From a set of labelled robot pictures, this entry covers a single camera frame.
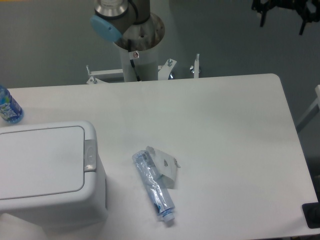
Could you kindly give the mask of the silver robot arm blue cap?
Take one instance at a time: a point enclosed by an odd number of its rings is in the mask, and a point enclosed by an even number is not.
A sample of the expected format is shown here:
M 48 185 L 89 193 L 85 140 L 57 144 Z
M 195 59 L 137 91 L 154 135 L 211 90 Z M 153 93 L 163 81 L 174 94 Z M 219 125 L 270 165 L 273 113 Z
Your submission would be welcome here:
M 126 51 L 152 49 L 165 35 L 164 23 L 151 12 L 148 0 L 96 0 L 93 5 L 94 15 L 90 18 L 93 30 Z M 320 20 L 318 0 L 254 0 L 251 9 L 261 15 L 261 27 L 273 8 L 293 10 L 301 17 L 299 35 L 303 35 L 308 23 Z

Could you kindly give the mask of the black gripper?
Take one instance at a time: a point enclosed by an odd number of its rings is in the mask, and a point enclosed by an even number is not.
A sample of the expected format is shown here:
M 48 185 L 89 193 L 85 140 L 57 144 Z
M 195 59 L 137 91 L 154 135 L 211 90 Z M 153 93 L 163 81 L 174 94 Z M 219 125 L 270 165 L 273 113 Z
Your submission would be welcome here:
M 302 18 L 299 35 L 302 36 L 308 23 L 312 23 L 315 18 L 320 17 L 319 0 L 253 0 L 251 9 L 260 14 L 260 27 L 266 21 L 267 12 L 275 7 L 295 10 Z

